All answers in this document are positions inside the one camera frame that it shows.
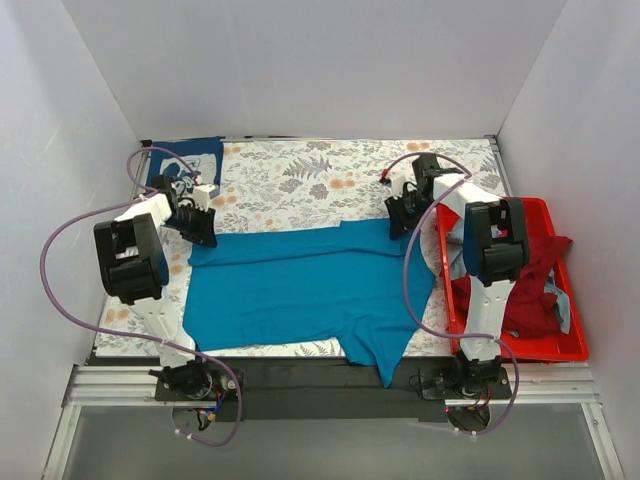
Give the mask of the teal blue t-shirt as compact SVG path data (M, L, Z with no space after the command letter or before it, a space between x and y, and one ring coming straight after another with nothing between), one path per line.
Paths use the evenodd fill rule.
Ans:
M338 340L390 386L436 280L383 219L263 233L195 246L184 328L203 351Z

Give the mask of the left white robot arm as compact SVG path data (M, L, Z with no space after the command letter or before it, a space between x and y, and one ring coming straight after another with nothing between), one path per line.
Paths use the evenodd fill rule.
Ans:
M209 206L215 187L195 187L184 204L170 177L154 177L151 187L155 194L150 198L94 226L101 279L106 293L129 306L148 334L160 339L162 369L150 374L171 391L200 400L211 393L213 377L193 353L196 342L168 297L170 272L160 233L167 227L192 244L216 247L215 210Z

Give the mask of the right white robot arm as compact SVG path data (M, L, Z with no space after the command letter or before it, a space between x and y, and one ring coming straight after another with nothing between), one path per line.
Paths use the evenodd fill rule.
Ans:
M409 154L413 180L382 171L380 181L391 189L385 201L390 237L404 234L416 243L427 217L439 205L462 222L462 258L470 280L470 300L458 343L451 382L464 397L475 397L499 379L501 339L509 296L521 271L529 264L530 247L524 205L519 198L503 198L472 183L471 172L456 160L441 166L445 155Z

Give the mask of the light blue t-shirt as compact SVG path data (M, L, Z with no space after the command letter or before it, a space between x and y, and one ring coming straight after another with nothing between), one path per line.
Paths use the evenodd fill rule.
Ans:
M463 260L462 233L463 225L457 222L447 235L447 251L454 305L465 312L468 310L470 301L470 278Z

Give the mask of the folded navy printed t-shirt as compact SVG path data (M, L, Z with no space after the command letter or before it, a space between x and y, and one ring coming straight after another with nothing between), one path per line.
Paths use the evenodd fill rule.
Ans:
M224 157L224 144L220 137L154 141L152 145L174 152L190 166L190 169L170 154L152 150L146 178L147 186L151 185L154 177L166 175L172 178L179 191L191 193L195 186L193 173L197 173L204 184L220 184Z

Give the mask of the floral patterned table mat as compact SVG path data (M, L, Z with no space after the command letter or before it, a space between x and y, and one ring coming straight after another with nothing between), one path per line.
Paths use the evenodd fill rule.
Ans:
M473 182L503 196L510 187L503 180L494 144L480 140L245 140L223 142L220 194L213 200L216 233L277 232L338 225L341 220L382 218L389 189L379 176L393 160L408 153L433 151L464 164ZM186 169L161 154L143 153L133 161L136 180L146 183L150 173L181 178ZM191 268L191 244L167 232L163 238L170 267L169 298L184 312ZM139 332L138 316L115 298L102 313L103 328ZM98 334L98 358L157 357L156 345L138 339ZM335 357L343 351L335 339L263 345L211 352L222 356Z

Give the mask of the red plastic bin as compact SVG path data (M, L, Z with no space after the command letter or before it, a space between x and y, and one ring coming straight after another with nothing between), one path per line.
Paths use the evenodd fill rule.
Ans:
M531 238L541 236L560 236L555 232L549 210L543 200L538 198L525 198L523 200L523 204L529 240ZM461 334L464 332L466 327L468 310L463 312L457 309L454 305L447 251L447 235L453 230L453 227L457 222L459 222L459 217L451 211L451 209L446 206L439 206L437 208L436 229L443 258L443 270L441 276L444 280L448 329L451 333ZM519 360L583 362L589 357L584 329L574 300L570 278L564 261L565 254L568 253L569 247L565 251L563 258L556 261L553 273L557 279L558 287L566 292L570 299L570 333L559 333L534 339L521 339L513 337L502 331L501 339L511 347Z

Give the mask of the dark red t-shirt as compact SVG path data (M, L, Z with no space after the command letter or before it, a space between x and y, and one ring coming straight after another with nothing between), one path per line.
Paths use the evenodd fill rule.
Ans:
M534 339L569 334L571 305L553 273L572 240L565 236L529 241L530 263L521 271L506 304L502 331L516 338Z

